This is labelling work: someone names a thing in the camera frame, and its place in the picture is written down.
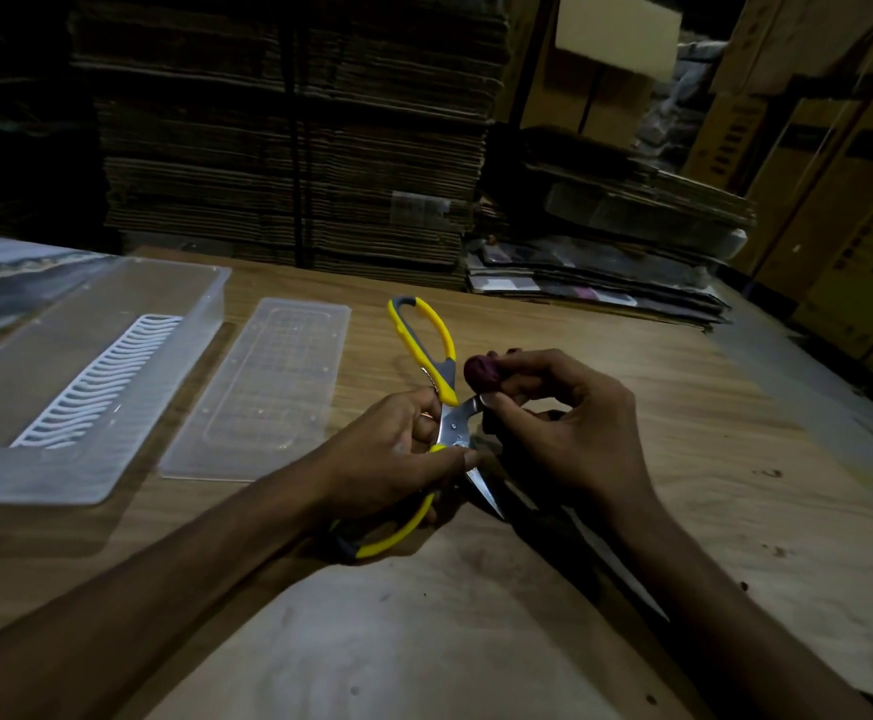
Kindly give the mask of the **person's right hand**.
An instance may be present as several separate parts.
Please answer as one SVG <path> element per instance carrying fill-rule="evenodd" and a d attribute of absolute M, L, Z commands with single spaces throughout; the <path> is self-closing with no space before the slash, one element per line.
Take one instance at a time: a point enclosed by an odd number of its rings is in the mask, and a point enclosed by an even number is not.
<path fill-rule="evenodd" d="M 505 379 L 491 407 L 572 506 L 599 516 L 618 535 L 665 517 L 627 387 L 559 349 L 497 355 Z"/>

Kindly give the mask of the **small purple lump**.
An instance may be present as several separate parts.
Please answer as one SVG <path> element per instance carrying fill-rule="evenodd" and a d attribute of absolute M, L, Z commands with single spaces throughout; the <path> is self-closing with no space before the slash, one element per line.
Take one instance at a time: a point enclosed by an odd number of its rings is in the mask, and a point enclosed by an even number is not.
<path fill-rule="evenodd" d="M 495 352 L 468 358 L 463 366 L 463 376 L 478 396 L 498 393 L 505 379 Z"/>

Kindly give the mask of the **yellow grey kitchen scissors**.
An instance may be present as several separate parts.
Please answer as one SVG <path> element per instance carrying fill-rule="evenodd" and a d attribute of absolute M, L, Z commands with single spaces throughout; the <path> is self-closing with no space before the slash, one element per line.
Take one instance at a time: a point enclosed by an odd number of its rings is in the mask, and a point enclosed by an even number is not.
<path fill-rule="evenodd" d="M 465 398 L 456 386 L 457 354 L 443 318 L 430 303 L 417 296 L 395 296 L 386 310 L 407 354 L 429 379 L 442 406 L 435 446 L 475 449 L 471 423 L 480 417 L 483 405 L 477 396 Z M 457 479 L 475 494 L 491 516 L 504 520 L 502 507 L 479 467 L 452 481 Z M 450 482 L 415 493 L 366 517 L 334 519 L 327 542 L 337 556 L 351 565 L 384 556 L 426 522 L 437 496 Z"/>

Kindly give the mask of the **person's left forearm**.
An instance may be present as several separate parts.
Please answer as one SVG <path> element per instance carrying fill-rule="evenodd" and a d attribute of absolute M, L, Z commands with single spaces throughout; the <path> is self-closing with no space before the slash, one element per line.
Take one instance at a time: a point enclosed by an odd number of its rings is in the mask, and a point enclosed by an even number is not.
<path fill-rule="evenodd" d="M 332 473 L 302 460 L 0 629 L 0 720 L 86 720 L 209 608 L 320 523 Z"/>

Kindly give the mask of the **person's right forearm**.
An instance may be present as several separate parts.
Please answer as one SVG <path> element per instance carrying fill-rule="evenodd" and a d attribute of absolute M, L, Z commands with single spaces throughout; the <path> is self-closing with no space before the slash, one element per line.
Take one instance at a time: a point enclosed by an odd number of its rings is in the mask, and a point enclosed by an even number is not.
<path fill-rule="evenodd" d="M 765 612 L 654 496 L 606 523 L 632 572 L 695 653 L 759 720 L 873 720 L 873 703 Z"/>

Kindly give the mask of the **clear plastic container lid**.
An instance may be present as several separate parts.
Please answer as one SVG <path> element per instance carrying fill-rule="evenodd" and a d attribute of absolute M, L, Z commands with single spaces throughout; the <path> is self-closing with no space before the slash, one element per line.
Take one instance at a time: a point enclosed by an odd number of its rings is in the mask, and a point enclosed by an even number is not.
<path fill-rule="evenodd" d="M 342 304 L 263 298 L 160 459 L 161 476 L 252 482 L 321 445 L 350 315 Z"/>

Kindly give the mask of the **clear plastic sleeve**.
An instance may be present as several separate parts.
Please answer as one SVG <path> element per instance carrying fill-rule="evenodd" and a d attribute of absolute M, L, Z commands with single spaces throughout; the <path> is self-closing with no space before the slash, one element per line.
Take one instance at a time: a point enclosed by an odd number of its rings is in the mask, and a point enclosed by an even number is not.
<path fill-rule="evenodd" d="M 453 201 L 442 196 L 394 190 L 390 198 L 392 226 L 433 231 L 456 231 Z"/>

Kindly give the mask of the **small printed cardboard box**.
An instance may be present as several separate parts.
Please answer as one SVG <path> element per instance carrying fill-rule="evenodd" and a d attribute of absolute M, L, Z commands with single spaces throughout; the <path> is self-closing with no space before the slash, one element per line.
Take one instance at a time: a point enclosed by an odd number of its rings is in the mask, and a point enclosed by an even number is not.
<path fill-rule="evenodd" d="M 716 95 L 679 174 L 744 196 L 770 101 L 765 95 Z"/>

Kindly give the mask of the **heap of clear plastic bags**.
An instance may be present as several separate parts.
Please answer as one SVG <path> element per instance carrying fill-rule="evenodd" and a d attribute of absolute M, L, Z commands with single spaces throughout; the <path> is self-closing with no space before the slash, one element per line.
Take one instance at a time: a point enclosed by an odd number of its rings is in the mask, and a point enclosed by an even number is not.
<path fill-rule="evenodd" d="M 709 88 L 727 45 L 709 39 L 677 45 L 670 80 L 653 85 L 638 124 L 635 156 L 670 173 L 682 170 L 712 104 Z"/>

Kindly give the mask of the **open brown cardboard box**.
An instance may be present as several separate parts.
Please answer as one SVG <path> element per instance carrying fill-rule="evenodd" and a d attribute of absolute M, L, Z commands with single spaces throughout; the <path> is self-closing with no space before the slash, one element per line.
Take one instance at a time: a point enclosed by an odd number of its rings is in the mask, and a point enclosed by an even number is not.
<path fill-rule="evenodd" d="M 510 60 L 491 118 L 622 150 L 670 81 L 682 14 L 655 0 L 508 0 Z"/>

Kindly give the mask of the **tall printed cardboard box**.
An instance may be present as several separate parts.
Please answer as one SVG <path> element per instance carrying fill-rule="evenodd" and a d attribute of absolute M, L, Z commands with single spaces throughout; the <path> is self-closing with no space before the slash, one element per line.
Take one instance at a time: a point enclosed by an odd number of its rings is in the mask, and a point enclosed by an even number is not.
<path fill-rule="evenodd" d="M 731 269 L 755 274 L 868 106 L 864 100 L 825 97 L 773 101 L 740 187 L 756 223 L 728 262 Z"/>

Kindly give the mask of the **tall stack of flattened cardboard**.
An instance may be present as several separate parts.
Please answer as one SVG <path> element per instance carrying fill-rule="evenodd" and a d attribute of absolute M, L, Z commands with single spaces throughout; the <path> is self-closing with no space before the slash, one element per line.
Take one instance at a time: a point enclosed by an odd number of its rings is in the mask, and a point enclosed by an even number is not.
<path fill-rule="evenodd" d="M 73 0 L 106 225 L 460 291 L 507 0 Z M 394 226 L 394 190 L 453 201 L 456 231 Z"/>

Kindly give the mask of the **wide printed cardboard box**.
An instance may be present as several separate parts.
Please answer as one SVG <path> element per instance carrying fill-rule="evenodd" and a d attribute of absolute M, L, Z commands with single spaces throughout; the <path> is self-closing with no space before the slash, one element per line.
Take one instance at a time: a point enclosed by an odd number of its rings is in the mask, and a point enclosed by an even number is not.
<path fill-rule="evenodd" d="M 753 275 L 847 356 L 873 350 L 873 99 Z"/>

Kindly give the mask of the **clear plastic storage container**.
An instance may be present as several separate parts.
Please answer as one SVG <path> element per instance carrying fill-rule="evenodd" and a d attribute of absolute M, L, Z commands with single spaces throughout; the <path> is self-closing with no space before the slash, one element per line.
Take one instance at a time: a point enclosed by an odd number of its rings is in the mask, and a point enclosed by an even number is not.
<path fill-rule="evenodd" d="M 0 341 L 0 505 L 104 501 L 223 323 L 226 266 L 123 258 Z M 140 316 L 184 319 L 74 446 L 11 443 Z"/>

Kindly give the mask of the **grey printed sheet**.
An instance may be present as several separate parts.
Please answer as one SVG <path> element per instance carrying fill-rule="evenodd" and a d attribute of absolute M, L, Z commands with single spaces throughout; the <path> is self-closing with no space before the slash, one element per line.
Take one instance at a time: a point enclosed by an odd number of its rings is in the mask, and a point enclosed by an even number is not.
<path fill-rule="evenodd" d="M 118 263 L 117 255 L 0 238 L 0 330 Z"/>

